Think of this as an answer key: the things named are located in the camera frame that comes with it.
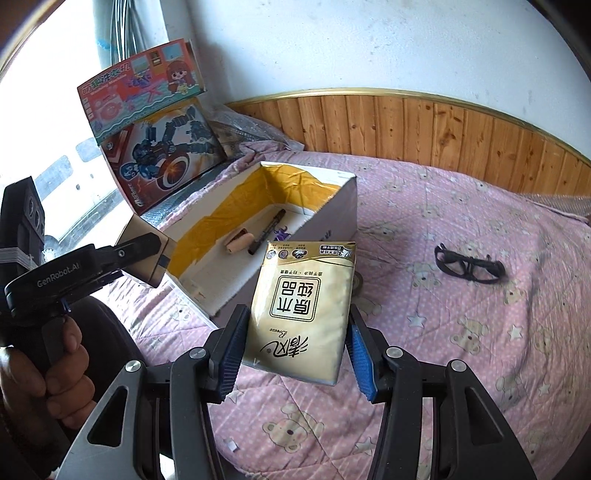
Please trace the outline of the person's left hand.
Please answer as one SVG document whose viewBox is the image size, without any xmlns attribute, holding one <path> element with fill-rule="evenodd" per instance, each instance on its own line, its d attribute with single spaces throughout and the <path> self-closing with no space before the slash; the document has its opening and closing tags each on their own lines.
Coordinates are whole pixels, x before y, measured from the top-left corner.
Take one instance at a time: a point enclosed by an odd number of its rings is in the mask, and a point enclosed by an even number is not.
<svg viewBox="0 0 591 480">
<path fill-rule="evenodd" d="M 85 375 L 89 356 L 76 322 L 66 317 L 62 337 L 65 354 L 43 375 L 14 347 L 1 349 L 1 392 L 9 419 L 24 436 L 37 438 L 54 421 L 80 428 L 92 413 L 95 387 Z"/>
</svg>

